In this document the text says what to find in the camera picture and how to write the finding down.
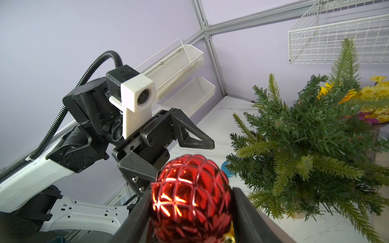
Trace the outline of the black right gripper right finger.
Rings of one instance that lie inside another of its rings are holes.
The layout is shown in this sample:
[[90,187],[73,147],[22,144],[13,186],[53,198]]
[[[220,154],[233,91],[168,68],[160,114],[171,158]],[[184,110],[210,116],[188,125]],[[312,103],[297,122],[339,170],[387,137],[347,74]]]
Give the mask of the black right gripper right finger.
[[232,213],[237,243],[293,243],[295,240],[259,212],[237,187],[232,192]]

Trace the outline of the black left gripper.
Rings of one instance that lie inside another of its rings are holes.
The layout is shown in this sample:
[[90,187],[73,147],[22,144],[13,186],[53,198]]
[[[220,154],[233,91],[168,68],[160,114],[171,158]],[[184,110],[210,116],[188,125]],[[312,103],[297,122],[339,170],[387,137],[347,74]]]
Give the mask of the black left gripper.
[[144,194],[170,158],[168,145],[213,150],[214,140],[180,109],[161,110],[112,151],[118,169],[136,194]]

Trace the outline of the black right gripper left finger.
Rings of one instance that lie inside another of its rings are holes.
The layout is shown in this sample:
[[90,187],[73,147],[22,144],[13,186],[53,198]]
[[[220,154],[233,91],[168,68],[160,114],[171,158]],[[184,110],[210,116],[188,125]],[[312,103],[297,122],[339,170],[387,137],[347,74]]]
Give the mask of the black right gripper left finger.
[[110,243],[153,243],[152,194],[148,188]]

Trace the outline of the red lattice ball ornament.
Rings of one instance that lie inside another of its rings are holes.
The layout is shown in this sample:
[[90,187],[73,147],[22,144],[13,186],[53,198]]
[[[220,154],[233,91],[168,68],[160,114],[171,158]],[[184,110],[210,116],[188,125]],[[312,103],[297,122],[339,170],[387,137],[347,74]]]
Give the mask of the red lattice ball ornament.
[[232,224],[226,174],[202,155],[169,161],[151,184],[151,222],[161,243],[220,243]]

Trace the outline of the matte gold ball ornament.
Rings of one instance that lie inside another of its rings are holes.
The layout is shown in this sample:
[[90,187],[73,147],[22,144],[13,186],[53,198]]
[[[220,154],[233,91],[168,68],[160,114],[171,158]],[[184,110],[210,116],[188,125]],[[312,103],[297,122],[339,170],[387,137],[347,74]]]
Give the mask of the matte gold ball ornament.
[[236,243],[233,222],[228,233],[224,234],[222,243]]

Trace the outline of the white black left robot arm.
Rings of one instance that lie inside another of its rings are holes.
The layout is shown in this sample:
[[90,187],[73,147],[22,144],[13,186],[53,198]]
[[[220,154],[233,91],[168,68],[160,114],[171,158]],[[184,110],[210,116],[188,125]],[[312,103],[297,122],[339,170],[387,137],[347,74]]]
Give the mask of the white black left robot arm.
[[48,151],[1,182],[1,229],[16,238],[39,231],[79,229],[116,234],[128,218],[126,206],[83,203],[61,194],[55,183],[108,159],[109,144],[123,177],[143,196],[169,160],[168,145],[213,149],[214,141],[176,108],[152,114],[156,88],[145,75],[90,81],[63,100],[75,128]]

